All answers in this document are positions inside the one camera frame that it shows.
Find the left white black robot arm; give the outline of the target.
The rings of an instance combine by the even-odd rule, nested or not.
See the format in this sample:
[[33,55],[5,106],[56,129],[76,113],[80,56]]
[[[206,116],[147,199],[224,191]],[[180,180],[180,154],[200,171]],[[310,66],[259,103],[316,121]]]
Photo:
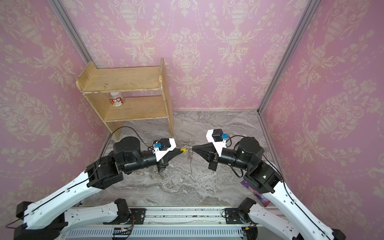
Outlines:
[[36,202],[17,205],[16,218],[22,223],[6,227],[14,231],[15,240],[55,240],[79,227],[95,224],[120,225],[134,221],[126,200],[117,199],[96,207],[76,207],[87,197],[122,181],[134,171],[157,167],[162,172],[169,162],[188,148],[177,148],[173,138],[162,138],[141,151],[139,135],[114,143],[108,155],[102,155],[74,180]]

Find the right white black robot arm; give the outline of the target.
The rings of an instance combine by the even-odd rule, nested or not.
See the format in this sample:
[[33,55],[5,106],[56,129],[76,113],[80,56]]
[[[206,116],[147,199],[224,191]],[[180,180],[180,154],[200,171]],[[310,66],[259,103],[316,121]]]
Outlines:
[[254,200],[246,198],[238,207],[243,222],[260,224],[284,240],[345,240],[339,229],[332,229],[320,221],[286,185],[276,167],[262,159],[264,149],[253,137],[242,138],[237,149],[228,149],[226,141],[211,138],[207,144],[192,150],[209,163],[215,171],[218,164],[244,170],[244,180],[259,194],[273,203],[286,220],[270,213]]

